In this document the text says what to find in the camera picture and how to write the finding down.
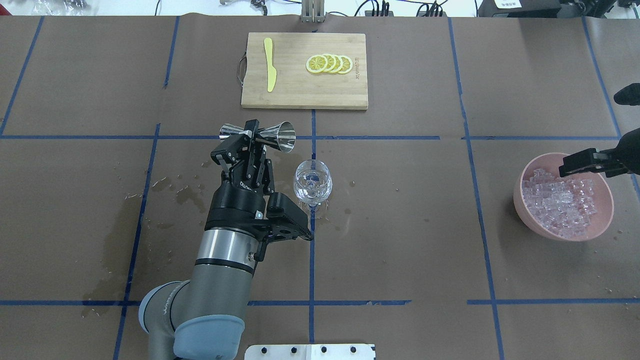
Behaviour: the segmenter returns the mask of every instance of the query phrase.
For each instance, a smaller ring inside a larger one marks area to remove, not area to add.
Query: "knife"
[[[264,52],[267,54],[267,91],[272,92],[276,85],[278,72],[273,67],[273,40],[271,38],[264,38]]]

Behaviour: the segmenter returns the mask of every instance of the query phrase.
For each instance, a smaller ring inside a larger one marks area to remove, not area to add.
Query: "metal bracket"
[[[373,344],[252,345],[244,360],[375,360]]]
[[[324,22],[324,0],[302,0],[302,22]]]

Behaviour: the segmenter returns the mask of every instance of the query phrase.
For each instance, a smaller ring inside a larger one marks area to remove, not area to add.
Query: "cutting board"
[[[272,92],[267,92],[264,38],[273,40],[273,66],[278,71]],[[346,55],[351,72],[311,74],[307,59],[315,54]],[[367,46],[364,34],[249,33],[242,107],[267,109],[366,110]]]

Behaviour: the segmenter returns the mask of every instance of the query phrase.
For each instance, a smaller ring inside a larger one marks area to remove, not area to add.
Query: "bowl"
[[[529,180],[529,178],[533,176],[533,170],[536,170],[537,168],[543,168],[553,176],[559,177],[560,172],[558,167],[563,164],[563,158],[565,156],[568,156],[568,154],[563,154],[562,152],[551,152],[540,155],[531,160],[520,176],[518,176],[518,180],[516,181],[516,185],[513,189],[513,204],[515,205],[518,216],[520,216],[522,222],[538,235],[562,241],[587,241],[597,238],[607,230],[609,225],[611,225],[611,220],[613,219],[613,195],[611,195],[609,185],[600,174],[585,172],[570,176],[572,179],[593,180],[593,196],[591,198],[593,199],[593,204],[598,212],[591,216],[591,224],[587,226],[586,233],[581,236],[563,238],[552,233],[545,229],[545,227],[536,220],[525,205],[522,197],[522,181],[524,179]]]

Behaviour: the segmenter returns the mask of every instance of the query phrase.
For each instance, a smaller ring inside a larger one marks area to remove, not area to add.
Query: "white mounting plate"
[[[252,345],[244,352],[244,360],[376,360],[375,348],[373,344]]]

